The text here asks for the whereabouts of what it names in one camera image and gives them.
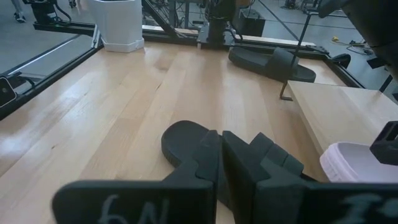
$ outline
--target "wooden tabletop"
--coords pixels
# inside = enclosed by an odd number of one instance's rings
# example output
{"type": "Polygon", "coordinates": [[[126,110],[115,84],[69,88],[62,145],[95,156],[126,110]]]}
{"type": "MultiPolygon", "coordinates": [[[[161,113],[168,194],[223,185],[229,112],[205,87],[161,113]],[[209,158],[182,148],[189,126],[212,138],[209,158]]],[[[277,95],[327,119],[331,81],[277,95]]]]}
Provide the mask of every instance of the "wooden tabletop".
{"type": "MultiPolygon", "coordinates": [[[[145,45],[99,51],[0,121],[0,223],[53,223],[51,199],[74,180],[163,179],[174,168],[160,137],[183,119],[247,142],[262,132],[326,180],[297,107],[279,100],[281,83],[235,67],[224,51],[145,45]]],[[[322,61],[300,63],[316,82],[342,85],[322,61]]],[[[220,203],[217,223],[233,223],[220,203]]]]}
{"type": "Polygon", "coordinates": [[[289,82],[292,98],[320,154],[339,141],[371,145],[398,105],[378,90],[289,82]]]}

